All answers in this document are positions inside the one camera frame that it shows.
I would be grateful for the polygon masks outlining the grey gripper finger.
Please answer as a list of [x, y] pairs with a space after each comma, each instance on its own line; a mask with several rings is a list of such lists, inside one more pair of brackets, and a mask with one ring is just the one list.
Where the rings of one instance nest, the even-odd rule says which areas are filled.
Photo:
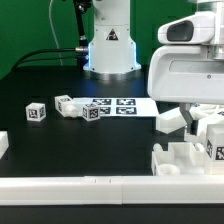
[[179, 104], [179, 111], [184, 118], [186, 124], [187, 124], [187, 130], [191, 130], [191, 125], [193, 123], [193, 117], [190, 113], [191, 105], [189, 103], [180, 103]]

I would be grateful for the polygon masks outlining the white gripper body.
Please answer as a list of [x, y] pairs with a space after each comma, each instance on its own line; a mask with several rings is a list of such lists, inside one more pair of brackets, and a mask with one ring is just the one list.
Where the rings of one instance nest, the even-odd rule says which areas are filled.
[[213, 56], [221, 18], [197, 12], [161, 26], [150, 62], [148, 94], [156, 101], [224, 104], [224, 59]]

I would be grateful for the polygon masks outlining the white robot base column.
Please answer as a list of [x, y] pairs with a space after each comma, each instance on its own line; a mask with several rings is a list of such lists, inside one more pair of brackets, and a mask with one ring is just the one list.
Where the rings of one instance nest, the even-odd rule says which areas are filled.
[[130, 0], [93, 0], [94, 37], [88, 45], [85, 73], [110, 81], [134, 77], [141, 69], [130, 35]]

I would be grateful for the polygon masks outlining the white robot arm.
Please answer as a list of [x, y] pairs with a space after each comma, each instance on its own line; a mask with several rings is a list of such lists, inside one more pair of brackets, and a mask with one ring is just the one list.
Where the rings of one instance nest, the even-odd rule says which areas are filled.
[[224, 0], [189, 1], [195, 14], [158, 30], [162, 46], [151, 58], [147, 91], [155, 101], [177, 102], [195, 133], [192, 104], [224, 105]]

